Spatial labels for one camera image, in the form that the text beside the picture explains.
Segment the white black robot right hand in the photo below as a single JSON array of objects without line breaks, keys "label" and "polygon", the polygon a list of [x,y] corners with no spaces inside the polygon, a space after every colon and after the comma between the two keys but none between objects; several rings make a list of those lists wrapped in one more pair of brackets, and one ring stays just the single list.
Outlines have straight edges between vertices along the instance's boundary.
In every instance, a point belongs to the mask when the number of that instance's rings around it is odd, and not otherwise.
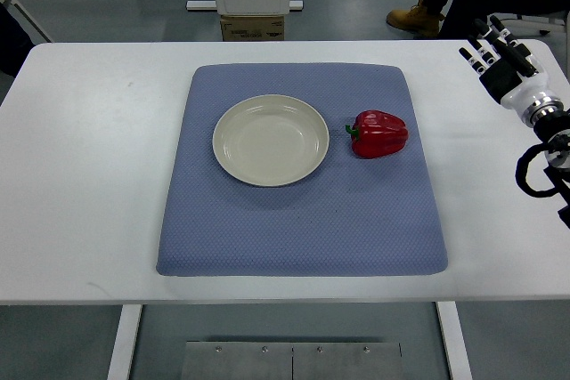
[{"label": "white black robot right hand", "polygon": [[516,111],[522,121],[534,124],[540,117],[562,111],[564,104],[550,89],[545,68],[495,16],[476,19],[468,42],[474,49],[459,49],[491,98]]}]

